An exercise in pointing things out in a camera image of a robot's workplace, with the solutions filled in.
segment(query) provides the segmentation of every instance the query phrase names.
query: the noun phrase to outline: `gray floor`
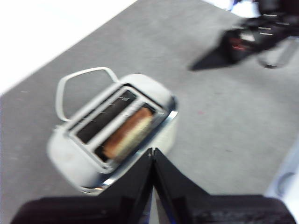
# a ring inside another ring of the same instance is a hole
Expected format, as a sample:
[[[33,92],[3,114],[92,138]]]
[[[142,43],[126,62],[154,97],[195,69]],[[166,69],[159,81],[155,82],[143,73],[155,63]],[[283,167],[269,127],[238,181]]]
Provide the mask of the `gray floor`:
[[[120,77],[146,74],[173,90],[180,121],[168,156],[198,185],[212,194],[263,193],[299,130],[299,54],[277,70],[260,67],[254,58],[230,68],[187,70],[238,20],[200,0],[140,0],[5,94],[1,223],[9,223],[27,200],[80,195],[53,168],[45,149],[59,123],[57,82],[97,66]],[[68,111],[102,82],[77,81],[67,96]]]

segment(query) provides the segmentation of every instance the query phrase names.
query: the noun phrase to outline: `white toaster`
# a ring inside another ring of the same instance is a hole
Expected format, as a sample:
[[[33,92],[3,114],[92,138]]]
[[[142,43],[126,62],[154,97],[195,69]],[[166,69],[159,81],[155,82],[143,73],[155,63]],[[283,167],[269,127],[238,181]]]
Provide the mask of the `white toaster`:
[[[114,83],[66,118],[66,82],[98,70],[104,70]],[[142,74],[118,80],[105,67],[63,77],[57,87],[56,112],[65,123],[54,129],[48,156],[75,188],[95,195],[122,177],[148,148],[167,153],[178,117],[176,100],[163,85]]]

